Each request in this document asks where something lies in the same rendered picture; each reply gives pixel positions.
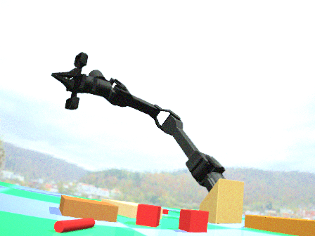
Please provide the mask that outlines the red cylinder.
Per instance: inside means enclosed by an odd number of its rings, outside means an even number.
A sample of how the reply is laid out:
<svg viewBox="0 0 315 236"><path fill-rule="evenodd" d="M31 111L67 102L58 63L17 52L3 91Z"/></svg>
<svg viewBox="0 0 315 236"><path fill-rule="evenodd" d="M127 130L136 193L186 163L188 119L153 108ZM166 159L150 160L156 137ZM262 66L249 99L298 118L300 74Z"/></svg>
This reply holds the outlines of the red cylinder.
<svg viewBox="0 0 315 236"><path fill-rule="evenodd" d="M73 230L81 230L85 228L92 228L95 226L95 220L93 218L62 220L54 223L54 230L56 232L68 232Z"/></svg>

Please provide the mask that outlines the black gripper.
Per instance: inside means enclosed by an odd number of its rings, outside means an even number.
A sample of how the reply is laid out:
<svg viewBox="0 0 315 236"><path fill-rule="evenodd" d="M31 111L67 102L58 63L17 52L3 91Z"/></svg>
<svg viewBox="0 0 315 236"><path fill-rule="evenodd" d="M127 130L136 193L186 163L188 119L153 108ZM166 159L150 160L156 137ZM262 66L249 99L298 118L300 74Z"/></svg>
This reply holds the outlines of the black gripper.
<svg viewBox="0 0 315 236"><path fill-rule="evenodd" d="M75 57L74 66L75 68L67 72L52 72L51 76L61 82L66 91L71 92L70 98L66 99L65 109L66 110L77 110L79 107L79 97L77 92L85 92L95 95L98 90L99 79L97 77L87 76L81 74L82 68L86 66L88 60L87 53L79 53ZM73 78L71 80L70 78Z"/></svg>

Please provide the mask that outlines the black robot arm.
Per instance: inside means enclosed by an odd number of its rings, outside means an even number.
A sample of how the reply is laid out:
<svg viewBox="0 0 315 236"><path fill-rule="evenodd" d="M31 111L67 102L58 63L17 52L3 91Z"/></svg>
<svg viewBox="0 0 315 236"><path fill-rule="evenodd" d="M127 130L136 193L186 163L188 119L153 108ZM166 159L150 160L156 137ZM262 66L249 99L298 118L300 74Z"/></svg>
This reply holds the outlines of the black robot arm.
<svg viewBox="0 0 315 236"><path fill-rule="evenodd" d="M107 80L100 70L92 70L89 76L99 79L98 90L95 96L105 98L105 100L112 105L120 107L128 106L148 114L154 119L159 129L173 136L188 158L185 165L191 172L192 177L194 177L201 186L207 188L208 192L210 192L219 179L225 179L223 175L225 168L213 156L200 152L192 143L191 139L184 131L184 123L180 120L180 116L171 110L162 109L156 104L153 105L132 95L122 82L112 77L110 80ZM117 85L112 87L114 83ZM160 111L170 113L162 126L157 118Z"/></svg>

